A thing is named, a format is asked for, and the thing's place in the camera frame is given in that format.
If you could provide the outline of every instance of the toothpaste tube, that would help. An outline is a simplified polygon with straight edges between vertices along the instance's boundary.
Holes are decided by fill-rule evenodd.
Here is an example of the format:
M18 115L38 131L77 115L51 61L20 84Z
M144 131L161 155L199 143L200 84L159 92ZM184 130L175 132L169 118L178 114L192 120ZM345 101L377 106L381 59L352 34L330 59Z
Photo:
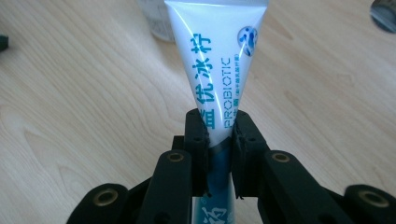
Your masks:
M234 223L233 123L268 0L165 0L179 53L209 132L209 192L194 223Z

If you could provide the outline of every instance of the logo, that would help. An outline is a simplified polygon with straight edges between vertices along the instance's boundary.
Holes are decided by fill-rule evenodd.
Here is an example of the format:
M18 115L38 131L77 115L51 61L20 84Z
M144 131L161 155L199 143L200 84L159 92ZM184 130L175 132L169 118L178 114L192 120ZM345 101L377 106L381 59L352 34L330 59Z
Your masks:
M251 57L254 54L254 49L257 43L257 30L251 26L242 28L238 33L238 44L244 53Z

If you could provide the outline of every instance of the blurry object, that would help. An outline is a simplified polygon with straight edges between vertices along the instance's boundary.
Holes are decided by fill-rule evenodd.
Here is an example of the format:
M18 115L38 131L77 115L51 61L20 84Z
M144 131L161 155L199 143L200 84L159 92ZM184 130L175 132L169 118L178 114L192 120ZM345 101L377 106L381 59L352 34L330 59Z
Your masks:
M148 21L150 31L161 40L175 42L163 0L137 0L137 4Z
M375 0L370 14L379 28L389 33L396 33L396 0Z

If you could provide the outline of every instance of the wooden table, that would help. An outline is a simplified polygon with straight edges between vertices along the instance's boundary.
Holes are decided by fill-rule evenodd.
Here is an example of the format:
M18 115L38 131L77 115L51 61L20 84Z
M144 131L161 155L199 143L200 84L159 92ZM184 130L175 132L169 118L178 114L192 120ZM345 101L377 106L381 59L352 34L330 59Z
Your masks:
M273 0L240 109L324 187L396 195L396 35L372 0ZM195 108L175 44L135 0L4 0L0 223L65 223L104 183L152 175ZM237 223L259 223L255 200Z

